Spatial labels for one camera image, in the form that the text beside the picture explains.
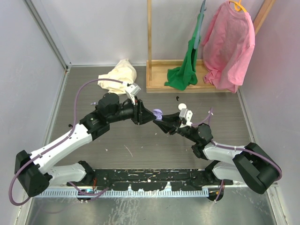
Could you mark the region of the purple earbud charging case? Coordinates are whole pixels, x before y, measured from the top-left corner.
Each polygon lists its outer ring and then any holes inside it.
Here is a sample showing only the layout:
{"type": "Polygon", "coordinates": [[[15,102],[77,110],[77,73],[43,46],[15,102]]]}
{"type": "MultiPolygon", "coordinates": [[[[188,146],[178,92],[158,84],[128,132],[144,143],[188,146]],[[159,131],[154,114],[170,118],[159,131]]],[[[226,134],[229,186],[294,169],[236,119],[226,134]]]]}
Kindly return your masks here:
{"type": "Polygon", "coordinates": [[[160,109],[154,109],[154,110],[152,110],[152,113],[156,117],[155,120],[158,120],[158,121],[162,120],[163,112],[160,109]]]}

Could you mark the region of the cream cloth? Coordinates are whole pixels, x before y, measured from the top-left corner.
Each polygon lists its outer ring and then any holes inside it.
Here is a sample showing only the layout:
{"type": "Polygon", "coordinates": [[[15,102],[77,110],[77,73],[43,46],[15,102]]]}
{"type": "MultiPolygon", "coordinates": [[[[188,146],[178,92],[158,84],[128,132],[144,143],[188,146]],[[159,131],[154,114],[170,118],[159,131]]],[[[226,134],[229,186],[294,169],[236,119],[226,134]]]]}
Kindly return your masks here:
{"type": "MultiPolygon", "coordinates": [[[[99,75],[98,79],[113,79],[121,82],[132,84],[137,77],[136,69],[131,65],[129,59],[122,59],[119,63],[107,74],[99,75]]],[[[118,82],[98,81],[98,86],[102,89],[108,90],[109,93],[123,95],[125,93],[125,86],[118,82]]]]}

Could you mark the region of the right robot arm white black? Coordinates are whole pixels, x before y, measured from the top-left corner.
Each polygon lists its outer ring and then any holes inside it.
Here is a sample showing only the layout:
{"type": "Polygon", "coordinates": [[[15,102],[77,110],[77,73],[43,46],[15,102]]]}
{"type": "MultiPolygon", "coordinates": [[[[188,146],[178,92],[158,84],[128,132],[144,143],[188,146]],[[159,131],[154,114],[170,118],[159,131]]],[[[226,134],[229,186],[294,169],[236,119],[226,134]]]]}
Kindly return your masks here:
{"type": "Polygon", "coordinates": [[[159,109],[153,111],[154,123],[166,134],[179,134],[194,142],[191,147],[197,158],[212,161],[205,169],[208,183],[233,180],[245,183],[251,190],[263,194],[282,178],[281,168],[256,143],[246,146],[220,144],[213,139],[209,126],[212,112],[199,123],[192,123],[192,112],[183,109],[164,115],[159,109]]]}

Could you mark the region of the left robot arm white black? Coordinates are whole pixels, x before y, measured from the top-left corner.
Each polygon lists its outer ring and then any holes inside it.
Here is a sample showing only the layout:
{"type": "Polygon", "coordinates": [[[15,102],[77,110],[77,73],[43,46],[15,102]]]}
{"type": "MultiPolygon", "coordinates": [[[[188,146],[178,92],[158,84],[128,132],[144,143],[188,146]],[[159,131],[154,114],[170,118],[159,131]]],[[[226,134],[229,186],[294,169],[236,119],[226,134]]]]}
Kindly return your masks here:
{"type": "Polygon", "coordinates": [[[120,103],[117,94],[106,93],[95,110],[73,125],[68,133],[31,153],[20,151],[15,158],[15,175],[29,197],[37,196],[55,180],[50,169],[57,162],[109,131],[111,123],[132,120],[136,125],[143,125],[155,119],[154,113],[137,97],[120,103]]]}

